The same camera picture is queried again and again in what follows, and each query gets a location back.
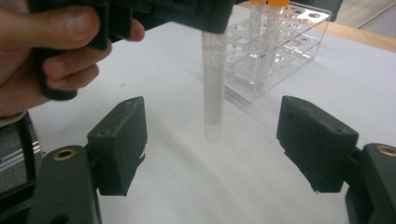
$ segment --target test tube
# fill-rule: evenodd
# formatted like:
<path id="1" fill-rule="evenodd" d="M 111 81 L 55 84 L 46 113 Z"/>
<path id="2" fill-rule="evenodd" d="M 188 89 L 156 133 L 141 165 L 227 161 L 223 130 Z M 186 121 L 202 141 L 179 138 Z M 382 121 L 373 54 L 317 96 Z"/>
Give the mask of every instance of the test tube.
<path id="1" fill-rule="evenodd" d="M 248 37 L 250 47 L 257 51 L 263 50 L 263 28 L 266 23 L 265 19 L 265 3 L 268 0 L 250 0 L 250 15 L 248 22 Z M 255 73 L 259 67 L 259 54 L 250 53 L 247 55 L 248 72 Z"/>
<path id="2" fill-rule="evenodd" d="M 227 31 L 223 35 L 202 32 L 202 52 L 205 139 L 216 142 L 222 133 Z"/>
<path id="3" fill-rule="evenodd" d="M 268 0 L 268 5 L 264 10 L 267 21 L 265 24 L 262 47 L 267 53 L 262 56 L 260 62 L 261 80 L 266 79 L 272 74 L 274 63 L 276 62 L 275 47 L 279 39 L 283 13 L 289 2 L 290 0 Z"/>

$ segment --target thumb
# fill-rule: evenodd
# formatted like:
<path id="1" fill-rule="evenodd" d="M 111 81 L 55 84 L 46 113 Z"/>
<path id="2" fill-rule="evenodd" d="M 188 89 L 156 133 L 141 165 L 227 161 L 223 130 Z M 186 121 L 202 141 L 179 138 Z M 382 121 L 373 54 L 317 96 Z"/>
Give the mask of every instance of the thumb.
<path id="1" fill-rule="evenodd" d="M 0 48 L 77 49 L 99 32 L 92 7 L 64 7 L 22 14 L 0 8 Z"/>

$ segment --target white table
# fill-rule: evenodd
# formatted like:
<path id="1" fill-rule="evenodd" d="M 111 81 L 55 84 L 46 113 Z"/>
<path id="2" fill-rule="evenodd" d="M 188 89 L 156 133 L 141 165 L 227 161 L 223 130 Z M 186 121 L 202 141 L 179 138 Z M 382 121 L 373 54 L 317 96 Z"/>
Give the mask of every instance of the white table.
<path id="1" fill-rule="evenodd" d="M 247 16 L 236 7 L 233 19 Z M 75 100 L 31 110 L 45 151 L 85 146 L 117 103 L 144 96 L 146 160 L 127 197 L 100 197 L 104 223 L 346 223 L 342 193 L 316 194 L 276 140 L 281 97 L 308 100 L 396 146 L 396 54 L 325 35 L 317 58 L 252 105 L 224 104 L 223 136 L 204 138 L 201 32 L 169 23 L 119 42 Z"/>

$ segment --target wooden edge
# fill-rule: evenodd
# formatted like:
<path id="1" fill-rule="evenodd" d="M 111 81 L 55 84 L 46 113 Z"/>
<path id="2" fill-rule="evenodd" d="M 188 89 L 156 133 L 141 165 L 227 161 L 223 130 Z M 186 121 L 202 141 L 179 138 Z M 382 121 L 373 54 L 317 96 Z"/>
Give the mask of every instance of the wooden edge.
<path id="1" fill-rule="evenodd" d="M 239 4 L 241 7 L 250 8 L 249 2 Z M 358 30 L 349 26 L 329 22 L 326 34 L 337 35 L 348 40 L 353 40 L 365 45 L 396 52 L 396 39 L 384 35 Z"/>

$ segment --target finger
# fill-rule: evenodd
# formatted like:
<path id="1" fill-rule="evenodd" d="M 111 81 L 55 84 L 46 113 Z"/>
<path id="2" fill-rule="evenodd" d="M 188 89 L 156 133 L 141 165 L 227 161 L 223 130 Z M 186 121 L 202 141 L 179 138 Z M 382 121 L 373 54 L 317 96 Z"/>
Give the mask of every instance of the finger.
<path id="1" fill-rule="evenodd" d="M 106 50 L 93 49 L 91 47 L 71 49 L 44 61 L 43 71 L 47 77 L 65 77 L 98 63 L 107 57 L 111 50 L 110 41 L 107 42 Z"/>
<path id="2" fill-rule="evenodd" d="M 100 28 L 95 10 L 81 6 L 33 14 L 0 8 L 0 21 L 0 48 L 3 49 L 76 49 L 87 45 Z"/>
<path id="3" fill-rule="evenodd" d="M 94 64 L 75 74 L 60 79 L 47 78 L 47 85 L 59 91 L 75 91 L 86 87 L 98 76 L 98 74 L 99 68 Z"/>
<path id="4" fill-rule="evenodd" d="M 131 33 L 125 39 L 129 41 L 141 41 L 145 37 L 145 27 L 135 19 L 131 20 L 131 25 Z"/>
<path id="5" fill-rule="evenodd" d="M 1 85 L 0 105 L 6 106 L 1 108 L 0 117 L 21 113 L 49 100 L 40 90 L 35 70 L 34 61 L 27 60 L 11 79 Z"/>

